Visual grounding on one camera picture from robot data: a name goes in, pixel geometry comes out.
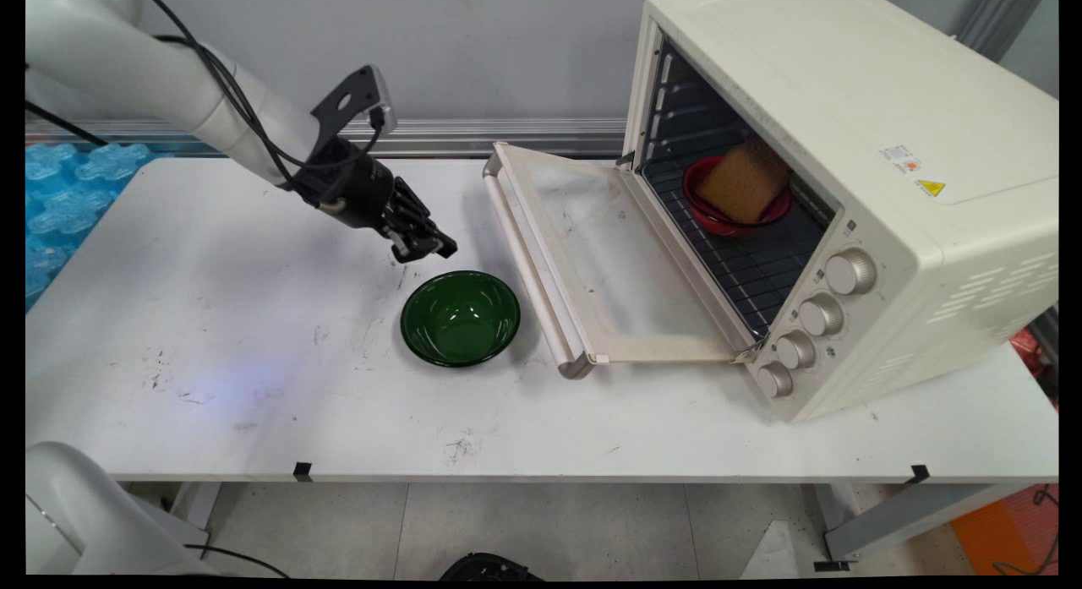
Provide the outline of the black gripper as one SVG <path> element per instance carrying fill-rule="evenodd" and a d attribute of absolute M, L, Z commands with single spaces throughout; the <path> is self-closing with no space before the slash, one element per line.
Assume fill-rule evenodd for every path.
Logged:
<path fill-rule="evenodd" d="M 456 239 L 430 219 L 413 189 L 356 144 L 333 139 L 311 161 L 313 166 L 294 173 L 294 189 L 302 199 L 351 228 L 384 231 L 398 263 L 456 254 Z M 386 221 L 393 193 L 394 221 Z"/>

